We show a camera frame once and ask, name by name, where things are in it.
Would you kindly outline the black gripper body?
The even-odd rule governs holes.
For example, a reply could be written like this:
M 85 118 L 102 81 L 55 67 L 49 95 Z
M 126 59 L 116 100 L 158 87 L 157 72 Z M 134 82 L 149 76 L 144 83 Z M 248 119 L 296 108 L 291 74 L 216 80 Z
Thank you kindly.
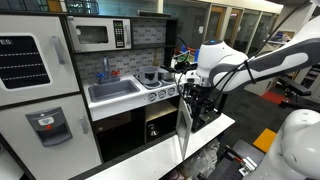
M 190 114 L 194 114 L 197 110 L 205 107 L 205 98 L 208 92 L 208 87 L 201 87 L 190 83 L 184 86 L 184 101 Z

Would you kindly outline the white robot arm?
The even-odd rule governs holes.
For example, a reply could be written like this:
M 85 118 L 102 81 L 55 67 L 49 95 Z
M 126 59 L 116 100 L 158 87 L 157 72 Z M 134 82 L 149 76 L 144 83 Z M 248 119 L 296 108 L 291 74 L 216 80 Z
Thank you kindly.
M 186 73 L 189 83 L 231 93 L 253 81 L 284 75 L 319 63 L 320 17 L 307 22 L 277 50 L 248 57 L 221 40 L 200 47 L 197 68 Z M 270 149 L 254 171 L 243 180 L 320 180 L 320 113 L 291 112 Z

